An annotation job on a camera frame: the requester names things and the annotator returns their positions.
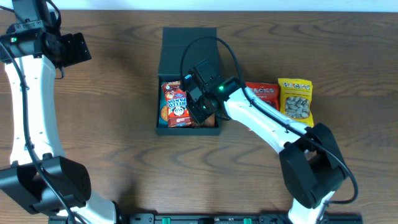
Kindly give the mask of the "red Hello Panda box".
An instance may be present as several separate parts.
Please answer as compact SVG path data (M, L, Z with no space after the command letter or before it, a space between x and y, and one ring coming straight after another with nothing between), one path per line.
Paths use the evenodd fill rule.
M165 98L168 127L191 126L194 121L190 117L186 93L180 88L180 82L165 82L162 85L162 91Z

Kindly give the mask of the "black gift box with lid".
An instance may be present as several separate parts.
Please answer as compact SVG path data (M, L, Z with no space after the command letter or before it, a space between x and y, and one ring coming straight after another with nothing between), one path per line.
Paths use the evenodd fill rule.
M215 27L164 27L162 37L162 49L158 69L158 109L159 118L159 90L161 82L174 82L180 80L180 61L186 46L200 36L216 36ZM183 62L183 74L202 60L208 60L218 72L220 70L220 58L218 44L213 39L201 39L190 46ZM221 121L215 119L214 128L160 128L156 121L155 133L163 136L218 136L221 132Z

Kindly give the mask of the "teal cookies box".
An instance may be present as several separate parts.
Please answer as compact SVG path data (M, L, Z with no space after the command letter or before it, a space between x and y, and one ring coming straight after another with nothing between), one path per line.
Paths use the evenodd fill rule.
M160 128L167 128L168 127L168 115L167 115L167 102L165 100L165 95L162 86L165 84L165 82L160 83L160 96L159 96L159 127Z

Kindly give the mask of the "yellow Hacks candy bag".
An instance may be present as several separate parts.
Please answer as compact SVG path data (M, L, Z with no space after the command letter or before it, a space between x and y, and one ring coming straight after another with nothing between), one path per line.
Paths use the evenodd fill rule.
M314 126L310 111L313 85L309 80L294 78L279 78L280 112L296 121Z

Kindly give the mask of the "red Hacks candy bag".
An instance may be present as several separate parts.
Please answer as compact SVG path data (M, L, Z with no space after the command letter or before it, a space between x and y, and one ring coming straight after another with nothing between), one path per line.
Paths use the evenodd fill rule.
M279 86L277 84L246 82L246 86L262 101L279 110Z

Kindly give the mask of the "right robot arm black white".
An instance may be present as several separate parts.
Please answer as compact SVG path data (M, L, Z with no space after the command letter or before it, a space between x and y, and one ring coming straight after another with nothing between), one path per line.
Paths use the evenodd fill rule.
M226 113L265 140L279 155L285 186L294 201L291 223L321 223L326 206L348 170L328 127L300 123L260 100L244 82L224 79L207 60L180 74L187 107L196 122Z

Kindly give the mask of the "brown Pocky box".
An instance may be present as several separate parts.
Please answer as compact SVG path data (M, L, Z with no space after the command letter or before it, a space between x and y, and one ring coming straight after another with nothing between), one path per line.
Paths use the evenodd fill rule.
M214 128L215 127L215 115L211 115L202 123L193 122L191 124L192 128Z

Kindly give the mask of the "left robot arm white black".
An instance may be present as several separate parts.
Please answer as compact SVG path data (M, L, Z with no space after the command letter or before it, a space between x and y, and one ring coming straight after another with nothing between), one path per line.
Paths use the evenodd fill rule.
M66 157L58 135L56 71L87 61L81 33L14 24L1 37L1 61L12 93L14 140L1 190L26 212L64 223L116 223L116 205L94 192L86 167Z

